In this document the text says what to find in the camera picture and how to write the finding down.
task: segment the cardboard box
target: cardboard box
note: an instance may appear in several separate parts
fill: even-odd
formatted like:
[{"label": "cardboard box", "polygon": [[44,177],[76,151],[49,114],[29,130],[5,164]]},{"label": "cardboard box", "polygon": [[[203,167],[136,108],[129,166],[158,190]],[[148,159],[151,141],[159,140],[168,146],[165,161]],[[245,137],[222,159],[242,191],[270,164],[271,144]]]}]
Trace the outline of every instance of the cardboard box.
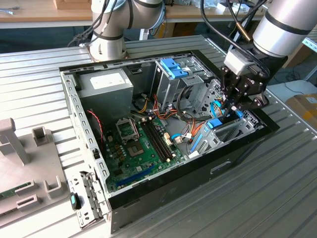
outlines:
[{"label": "cardboard box", "polygon": [[296,95],[288,99],[286,105],[317,129],[317,93]]}]

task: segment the red cable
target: red cable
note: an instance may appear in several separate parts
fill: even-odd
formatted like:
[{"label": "red cable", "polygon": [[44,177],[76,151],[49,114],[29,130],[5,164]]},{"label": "red cable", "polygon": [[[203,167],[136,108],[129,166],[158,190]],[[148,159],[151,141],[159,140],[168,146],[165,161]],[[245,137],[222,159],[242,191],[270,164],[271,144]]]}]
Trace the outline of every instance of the red cable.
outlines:
[{"label": "red cable", "polygon": [[100,132],[101,132],[101,144],[102,144],[103,143],[103,128],[101,127],[101,122],[100,122],[99,118],[96,116],[96,114],[94,114],[92,111],[87,110],[87,112],[89,112],[91,115],[93,115],[99,124]]}]

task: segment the cable connector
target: cable connector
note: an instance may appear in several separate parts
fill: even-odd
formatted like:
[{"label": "cable connector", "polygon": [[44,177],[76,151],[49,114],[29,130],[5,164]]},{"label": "cable connector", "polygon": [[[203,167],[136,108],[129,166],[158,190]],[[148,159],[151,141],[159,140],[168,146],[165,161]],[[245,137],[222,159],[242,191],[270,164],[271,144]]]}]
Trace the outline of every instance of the cable connector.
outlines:
[{"label": "cable connector", "polygon": [[147,99],[147,98],[148,98],[148,96],[147,96],[146,94],[144,94],[144,93],[141,93],[141,96],[142,96],[144,99]]},{"label": "cable connector", "polygon": [[191,133],[187,133],[187,134],[185,135],[185,137],[191,139],[191,138],[192,138],[192,134],[191,134]]}]

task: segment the blue plastic clip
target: blue plastic clip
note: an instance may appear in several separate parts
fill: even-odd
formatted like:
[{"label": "blue plastic clip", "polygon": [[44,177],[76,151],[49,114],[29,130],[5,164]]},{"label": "blue plastic clip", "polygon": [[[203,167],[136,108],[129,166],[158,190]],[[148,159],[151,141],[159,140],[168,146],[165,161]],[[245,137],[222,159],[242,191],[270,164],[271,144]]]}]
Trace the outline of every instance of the blue plastic clip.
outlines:
[{"label": "blue plastic clip", "polygon": [[243,117],[242,111],[236,110],[236,114],[237,114],[237,116],[238,116],[240,119]]},{"label": "blue plastic clip", "polygon": [[215,119],[211,119],[207,122],[207,126],[210,128],[210,129],[213,129],[217,126],[220,126],[222,125],[222,122],[218,119],[218,118],[215,118]]},{"label": "blue plastic clip", "polygon": [[165,68],[165,70],[170,73],[172,78],[181,78],[188,75],[188,72],[184,72],[179,64],[171,58],[161,59],[160,63]]}]

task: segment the black cable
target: black cable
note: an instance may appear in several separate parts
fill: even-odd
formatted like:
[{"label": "black cable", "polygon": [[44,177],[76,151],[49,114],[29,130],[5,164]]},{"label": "black cable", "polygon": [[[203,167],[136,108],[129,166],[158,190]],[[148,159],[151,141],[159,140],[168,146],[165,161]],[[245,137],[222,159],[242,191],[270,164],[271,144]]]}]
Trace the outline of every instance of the black cable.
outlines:
[{"label": "black cable", "polygon": [[[239,6],[239,9],[238,9],[238,11],[237,11],[236,17],[238,16],[239,11],[240,11],[240,9],[241,9],[242,1],[243,1],[243,0],[240,0],[240,1],[239,1],[240,6]],[[231,33],[229,34],[228,37],[231,37],[231,35],[233,34],[233,32],[236,30],[236,28],[237,28],[237,25],[234,25],[234,28],[233,28],[233,30],[231,31]]]},{"label": "black cable", "polygon": [[176,111],[177,111],[177,115],[181,118],[181,120],[185,121],[185,122],[191,122],[191,121],[205,121],[208,119],[211,119],[211,117],[209,116],[205,116],[205,117],[199,117],[199,118],[194,118],[192,115],[190,115],[187,112],[181,112],[180,110],[180,101],[183,98],[183,95],[186,95],[186,93],[189,92],[189,90],[192,88],[193,86],[190,87],[184,87],[183,90],[181,91],[181,93],[178,95],[177,100],[176,100]]},{"label": "black cable", "polygon": [[228,5],[229,11],[230,11],[230,13],[231,13],[231,15],[232,15],[232,17],[233,17],[233,20],[235,21],[236,24],[238,24],[239,21],[238,21],[238,19],[237,19],[237,16],[234,14],[234,12],[233,12],[233,10],[232,10],[232,7],[231,7],[231,5],[230,5],[229,0],[226,0],[226,3],[227,3],[227,5]]},{"label": "black cable", "polygon": [[294,93],[300,93],[300,94],[303,94],[303,95],[304,95],[304,93],[302,93],[302,92],[294,91],[293,89],[289,88],[289,87],[286,85],[286,82],[280,82],[279,80],[277,80],[276,75],[279,74],[279,73],[287,73],[287,75],[285,76],[285,79],[287,79],[288,82],[302,80],[302,79],[301,79],[301,76],[300,76],[300,74],[299,74],[299,72],[295,72],[295,67],[293,67],[292,72],[278,72],[278,73],[275,74],[275,76],[274,76],[273,78],[274,78],[274,79],[276,80],[276,82],[278,82],[278,83],[284,83],[284,86],[285,86],[287,89],[289,89],[290,91],[292,91],[292,92],[294,92]]},{"label": "black cable", "polygon": [[269,69],[258,59],[256,58],[250,51],[242,48],[240,45],[238,45],[236,42],[228,38],[227,36],[223,35],[221,32],[219,32],[217,29],[215,29],[211,23],[208,21],[206,14],[205,14],[205,9],[204,9],[204,0],[200,1],[200,11],[203,17],[204,22],[206,25],[213,30],[215,33],[217,33],[219,36],[222,38],[226,39],[230,44],[232,44],[239,52],[241,52],[245,57],[249,58],[250,60],[253,60],[254,63],[263,71],[263,74],[261,73],[260,76],[263,78],[269,78],[270,76],[270,71]]},{"label": "black cable", "polygon": [[166,10],[164,10],[164,16],[165,16],[165,20],[166,20],[166,25],[165,25],[165,29],[164,29],[164,34],[163,34],[163,37],[165,37],[165,34],[166,34],[166,29],[167,29],[167,17],[166,17]]},{"label": "black cable", "polygon": [[251,10],[249,10],[249,12],[247,13],[247,15],[245,15],[245,16],[241,19],[240,23],[244,22],[254,11],[257,11],[266,1],[267,1],[267,0],[262,0],[262,1],[259,0],[258,3],[257,3],[254,7],[252,7]]},{"label": "black cable", "polygon": [[[110,21],[110,18],[111,18],[113,9],[114,9],[115,5],[117,4],[117,1],[118,1],[118,0],[114,0],[114,3],[113,3],[113,5],[112,5],[112,7],[111,7],[110,14],[109,14],[108,20],[107,20],[107,22],[106,22],[107,25],[108,25],[108,23],[109,23],[109,21]],[[104,29],[100,34],[97,34],[97,33],[96,33],[96,34],[95,34],[95,35],[96,35],[96,38],[93,39],[89,44],[92,44],[94,41],[96,41],[96,39],[100,38],[100,36],[104,33],[104,31],[105,31],[105,29]]]},{"label": "black cable", "polygon": [[87,30],[74,36],[74,38],[71,40],[71,42],[68,43],[67,47],[69,47],[73,42],[79,43],[82,40],[86,40],[88,38],[88,36],[90,35],[90,33],[100,26],[102,19],[103,19],[104,12],[105,12],[106,8],[108,7],[108,4],[109,4],[109,0],[105,0],[103,7],[102,7],[102,11],[101,11],[100,15],[96,18],[96,20],[91,24],[91,26]]}]

